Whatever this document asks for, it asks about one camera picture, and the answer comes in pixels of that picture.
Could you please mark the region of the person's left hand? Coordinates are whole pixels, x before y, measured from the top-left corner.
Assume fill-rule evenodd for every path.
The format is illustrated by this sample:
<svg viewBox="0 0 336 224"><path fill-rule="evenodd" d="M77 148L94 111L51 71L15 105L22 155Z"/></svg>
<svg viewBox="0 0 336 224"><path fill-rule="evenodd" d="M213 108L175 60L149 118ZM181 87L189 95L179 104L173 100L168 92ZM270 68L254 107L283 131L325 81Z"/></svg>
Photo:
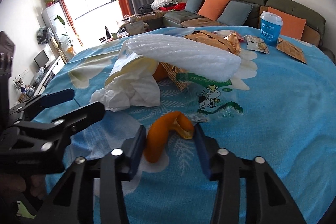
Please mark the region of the person's left hand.
<svg viewBox="0 0 336 224"><path fill-rule="evenodd" d="M45 176L33 175L27 184L25 179L14 174L1 174L1 215L11 211L20 195L26 190L42 200L46 196Z"/></svg>

